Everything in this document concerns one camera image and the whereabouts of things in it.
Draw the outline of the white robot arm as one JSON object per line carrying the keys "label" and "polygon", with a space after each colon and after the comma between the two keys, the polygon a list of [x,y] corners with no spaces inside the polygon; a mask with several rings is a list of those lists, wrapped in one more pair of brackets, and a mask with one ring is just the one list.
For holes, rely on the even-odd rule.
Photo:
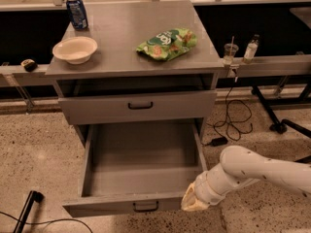
{"label": "white robot arm", "polygon": [[206,210],[231,191],[258,181],[273,183],[299,196],[311,196],[311,166],[272,159],[240,146],[226,147],[220,162],[199,174],[182,199],[183,211]]}

